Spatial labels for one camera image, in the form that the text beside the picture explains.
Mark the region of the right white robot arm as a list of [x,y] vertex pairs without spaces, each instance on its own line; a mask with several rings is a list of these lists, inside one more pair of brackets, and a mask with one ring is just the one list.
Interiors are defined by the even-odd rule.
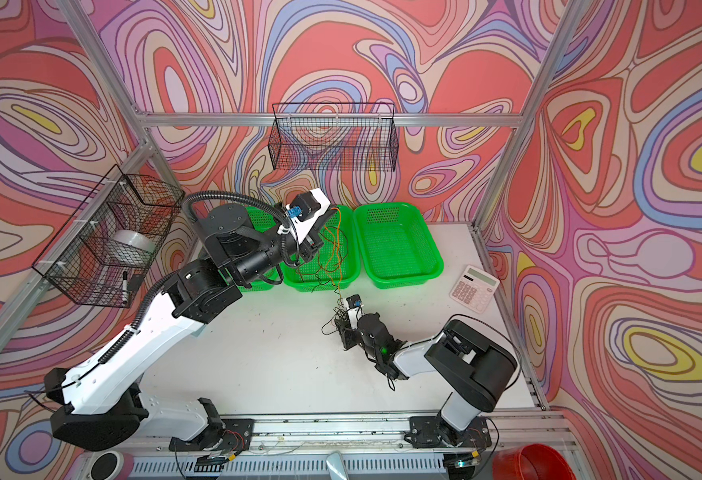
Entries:
[[421,374],[437,373],[451,387],[438,413],[412,416],[404,441],[416,449],[487,448],[483,413],[495,410],[518,369],[506,348],[457,318],[435,336],[416,342],[395,338],[377,313],[360,307],[341,311],[331,321],[343,348],[361,347],[389,387]]

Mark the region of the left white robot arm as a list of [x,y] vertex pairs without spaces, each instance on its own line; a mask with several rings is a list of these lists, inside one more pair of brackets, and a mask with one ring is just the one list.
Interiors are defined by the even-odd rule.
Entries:
[[144,296],[120,335],[73,368],[54,368],[44,394],[57,404],[54,439],[90,452],[133,438],[167,438],[173,451],[211,451],[228,429],[214,403],[163,401],[139,380],[181,340],[199,334],[270,272],[311,261],[324,244],[321,231],[339,208],[320,189],[274,206],[228,191],[189,195],[182,212],[207,255],[170,272]]

